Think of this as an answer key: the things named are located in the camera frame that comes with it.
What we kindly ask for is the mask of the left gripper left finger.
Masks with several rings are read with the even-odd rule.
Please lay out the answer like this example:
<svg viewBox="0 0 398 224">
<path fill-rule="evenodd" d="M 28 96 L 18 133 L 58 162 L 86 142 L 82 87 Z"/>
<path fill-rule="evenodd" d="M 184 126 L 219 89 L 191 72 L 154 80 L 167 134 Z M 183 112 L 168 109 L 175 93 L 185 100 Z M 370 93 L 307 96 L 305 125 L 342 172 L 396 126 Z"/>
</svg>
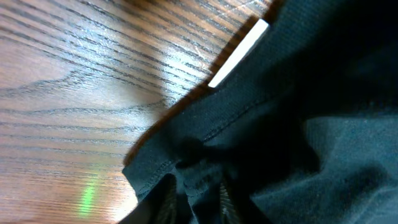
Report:
<svg viewBox="0 0 398 224">
<path fill-rule="evenodd" d="M 177 219 L 176 178 L 167 174 L 119 224 L 174 224 Z"/>
</svg>

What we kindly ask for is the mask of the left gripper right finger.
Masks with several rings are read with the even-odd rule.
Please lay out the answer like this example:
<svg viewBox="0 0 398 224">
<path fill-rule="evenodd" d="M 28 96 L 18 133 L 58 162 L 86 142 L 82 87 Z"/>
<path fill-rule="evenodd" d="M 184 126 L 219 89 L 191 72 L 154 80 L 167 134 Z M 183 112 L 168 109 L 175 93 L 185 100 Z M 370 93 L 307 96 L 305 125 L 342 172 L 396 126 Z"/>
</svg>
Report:
<svg viewBox="0 0 398 224">
<path fill-rule="evenodd" d="M 220 183 L 222 224 L 272 224 L 247 195 L 241 195 L 227 179 Z"/>
</svg>

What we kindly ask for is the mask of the black t-shirt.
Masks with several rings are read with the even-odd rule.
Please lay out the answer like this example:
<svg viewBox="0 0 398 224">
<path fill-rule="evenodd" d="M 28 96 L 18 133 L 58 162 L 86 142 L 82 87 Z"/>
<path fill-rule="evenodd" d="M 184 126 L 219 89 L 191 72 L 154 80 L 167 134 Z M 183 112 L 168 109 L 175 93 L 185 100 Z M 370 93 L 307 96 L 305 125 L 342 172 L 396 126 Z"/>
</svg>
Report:
<svg viewBox="0 0 398 224">
<path fill-rule="evenodd" d="M 284 1 L 217 89 L 128 155 L 138 203 L 171 174 L 176 223 L 221 223 L 227 179 L 272 223 L 397 222 L 397 2 Z"/>
</svg>

